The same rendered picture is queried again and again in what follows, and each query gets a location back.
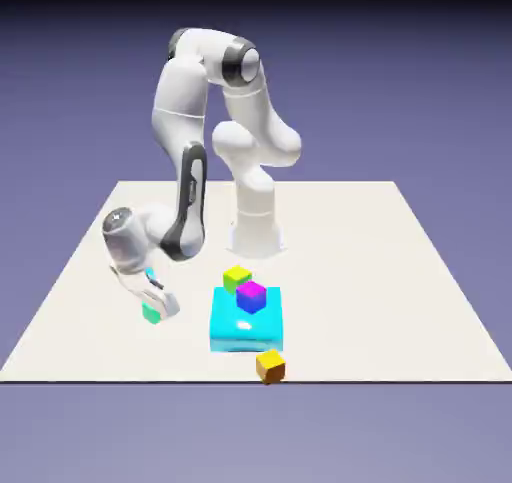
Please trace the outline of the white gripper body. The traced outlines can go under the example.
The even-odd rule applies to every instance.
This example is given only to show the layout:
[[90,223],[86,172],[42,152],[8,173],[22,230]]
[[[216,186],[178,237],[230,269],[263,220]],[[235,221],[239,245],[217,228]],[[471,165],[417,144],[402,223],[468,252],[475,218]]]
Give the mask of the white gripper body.
[[164,286],[145,270],[136,273],[123,273],[111,265],[110,270],[119,283],[143,303],[153,309],[165,309],[167,306]]

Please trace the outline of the small yellow-green cube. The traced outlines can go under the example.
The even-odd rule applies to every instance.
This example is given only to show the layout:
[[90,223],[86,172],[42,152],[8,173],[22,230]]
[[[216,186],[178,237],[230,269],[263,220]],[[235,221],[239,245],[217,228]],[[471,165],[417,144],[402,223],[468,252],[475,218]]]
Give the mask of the small yellow-green cube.
[[240,285],[251,280],[252,272],[240,265],[235,265],[223,273],[223,287],[230,294],[235,294]]

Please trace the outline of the small purple cube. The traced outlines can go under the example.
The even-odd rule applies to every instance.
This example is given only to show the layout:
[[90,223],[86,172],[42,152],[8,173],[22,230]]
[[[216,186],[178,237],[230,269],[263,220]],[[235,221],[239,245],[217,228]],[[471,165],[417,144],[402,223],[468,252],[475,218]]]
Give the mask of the small purple cube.
[[236,288],[235,296],[238,308],[249,314],[255,314],[266,306],[267,289],[249,280]]

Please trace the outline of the small orange cube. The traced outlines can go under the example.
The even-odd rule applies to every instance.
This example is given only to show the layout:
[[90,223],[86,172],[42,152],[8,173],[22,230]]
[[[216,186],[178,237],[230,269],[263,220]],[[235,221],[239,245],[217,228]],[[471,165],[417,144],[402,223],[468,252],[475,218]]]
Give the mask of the small orange cube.
[[277,383],[285,377],[286,362],[276,349],[271,349],[256,356],[256,372],[264,384]]

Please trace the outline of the large cyan box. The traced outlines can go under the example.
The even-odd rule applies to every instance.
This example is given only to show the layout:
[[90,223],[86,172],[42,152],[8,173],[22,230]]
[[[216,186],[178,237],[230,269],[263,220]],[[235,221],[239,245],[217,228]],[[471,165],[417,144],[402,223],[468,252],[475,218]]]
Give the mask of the large cyan box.
[[283,350],[281,290],[267,289],[266,305],[248,313],[236,305],[236,298],[216,287],[209,323],[212,352],[264,352]]

